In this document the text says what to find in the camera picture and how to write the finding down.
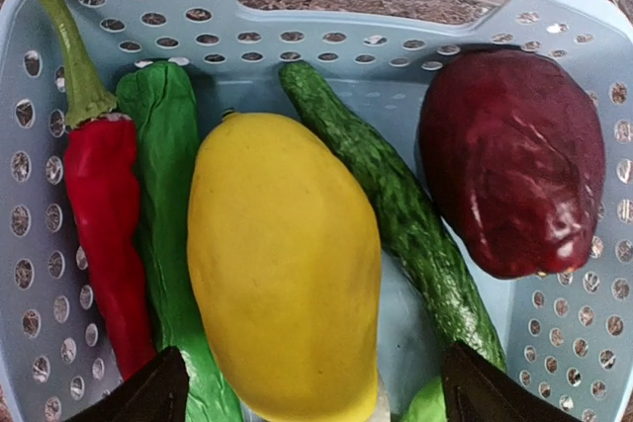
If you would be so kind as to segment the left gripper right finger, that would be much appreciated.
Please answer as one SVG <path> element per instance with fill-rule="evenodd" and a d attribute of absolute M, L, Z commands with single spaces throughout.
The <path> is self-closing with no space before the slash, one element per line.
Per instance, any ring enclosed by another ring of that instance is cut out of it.
<path fill-rule="evenodd" d="M 522 388 L 462 341 L 446 351 L 442 386 L 450 422 L 561 422 L 567 414 Z"/>

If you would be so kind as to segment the yellow corn toy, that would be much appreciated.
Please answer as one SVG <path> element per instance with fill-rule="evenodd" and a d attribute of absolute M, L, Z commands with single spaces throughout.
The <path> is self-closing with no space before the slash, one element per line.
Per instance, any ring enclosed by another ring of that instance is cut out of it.
<path fill-rule="evenodd" d="M 199 150 L 192 287 L 217 364 L 270 421 L 364 421 L 377 403 L 381 244 L 360 185 L 299 122 L 231 113 Z"/>

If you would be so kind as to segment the long green pepper toy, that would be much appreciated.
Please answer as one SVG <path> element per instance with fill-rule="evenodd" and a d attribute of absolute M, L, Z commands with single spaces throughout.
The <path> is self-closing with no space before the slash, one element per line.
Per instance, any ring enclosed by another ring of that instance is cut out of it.
<path fill-rule="evenodd" d="M 209 348 L 187 266 L 187 214 L 201 144 L 197 101 L 185 69 L 155 61 L 118 83 L 120 110 L 136 126 L 140 218 L 154 344 L 177 347 L 189 375 L 189 421 L 239 421 L 238 398 Z"/>

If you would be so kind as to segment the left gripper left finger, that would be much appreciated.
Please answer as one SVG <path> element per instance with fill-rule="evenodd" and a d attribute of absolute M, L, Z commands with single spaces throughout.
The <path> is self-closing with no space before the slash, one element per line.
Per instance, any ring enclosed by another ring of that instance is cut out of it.
<path fill-rule="evenodd" d="M 108 396 L 67 422 L 184 422 L 189 376 L 177 347 L 162 350 Z"/>

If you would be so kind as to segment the red chili pepper toy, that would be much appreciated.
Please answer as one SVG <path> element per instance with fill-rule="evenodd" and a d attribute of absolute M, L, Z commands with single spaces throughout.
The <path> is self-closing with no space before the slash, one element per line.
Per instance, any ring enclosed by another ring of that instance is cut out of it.
<path fill-rule="evenodd" d="M 68 108 L 64 181 L 89 280 L 121 376 L 128 380 L 156 354 L 145 272 L 134 246 L 140 188 L 136 127 L 117 111 L 64 0 L 39 0 L 55 26 Z"/>

